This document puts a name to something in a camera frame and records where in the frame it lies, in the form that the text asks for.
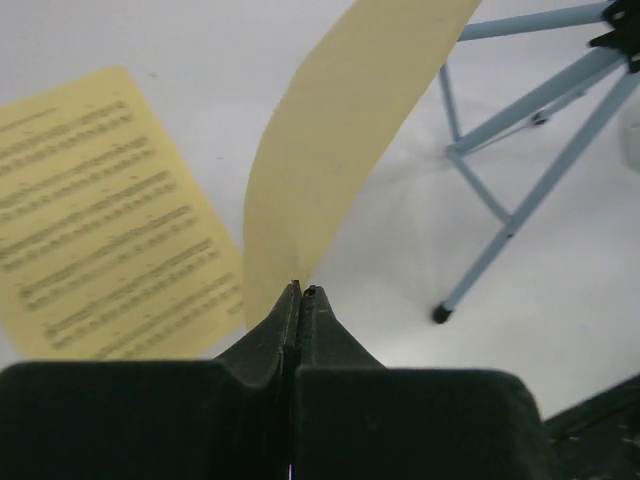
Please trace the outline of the light blue music stand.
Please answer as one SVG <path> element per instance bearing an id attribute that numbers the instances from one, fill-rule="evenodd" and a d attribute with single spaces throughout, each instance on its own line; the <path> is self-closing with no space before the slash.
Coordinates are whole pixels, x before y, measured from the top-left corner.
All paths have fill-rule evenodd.
<path id="1" fill-rule="evenodd" d="M 469 132 L 461 129 L 449 69 L 441 66 L 438 80 L 452 136 L 445 150 L 446 158 L 500 227 L 451 292 L 432 309 L 434 323 L 444 324 L 449 320 L 464 296 L 639 88 L 639 4 L 636 1 L 604 1 L 471 23 L 460 34 L 460 41 L 468 42 L 595 24 L 605 26 L 606 30 L 588 42 L 584 56 Z M 620 79 L 523 200 L 509 210 L 472 165 L 475 154 L 501 153 L 522 159 L 527 153 L 538 152 L 533 143 L 542 137 L 540 128 L 615 71 L 621 73 Z"/>

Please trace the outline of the yellow sheet music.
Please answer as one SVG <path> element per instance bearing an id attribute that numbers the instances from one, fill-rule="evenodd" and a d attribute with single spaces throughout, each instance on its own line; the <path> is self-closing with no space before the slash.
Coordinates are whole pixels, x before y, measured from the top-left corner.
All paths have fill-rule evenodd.
<path id="1" fill-rule="evenodd" d="M 126 70 L 2 108 L 1 323 L 24 358 L 193 358 L 242 322 L 238 250 Z"/>
<path id="2" fill-rule="evenodd" d="M 357 1 L 297 68 L 259 142 L 243 215 L 245 322 L 306 284 L 477 3 Z"/>

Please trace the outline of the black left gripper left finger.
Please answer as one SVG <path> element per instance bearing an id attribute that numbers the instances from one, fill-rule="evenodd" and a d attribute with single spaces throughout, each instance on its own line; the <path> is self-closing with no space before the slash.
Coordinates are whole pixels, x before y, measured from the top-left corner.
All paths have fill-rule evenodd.
<path id="1" fill-rule="evenodd" d="M 5 479 L 284 479 L 301 306 L 211 360 L 31 361 L 1 373 Z"/>

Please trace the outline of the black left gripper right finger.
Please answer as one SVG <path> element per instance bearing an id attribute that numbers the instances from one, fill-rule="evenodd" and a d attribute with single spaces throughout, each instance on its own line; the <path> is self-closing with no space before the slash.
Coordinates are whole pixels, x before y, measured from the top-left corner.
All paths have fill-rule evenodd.
<path id="1" fill-rule="evenodd" d="M 294 380 L 296 479 L 557 479 L 536 402 L 516 376 L 379 365 L 309 288 Z"/>

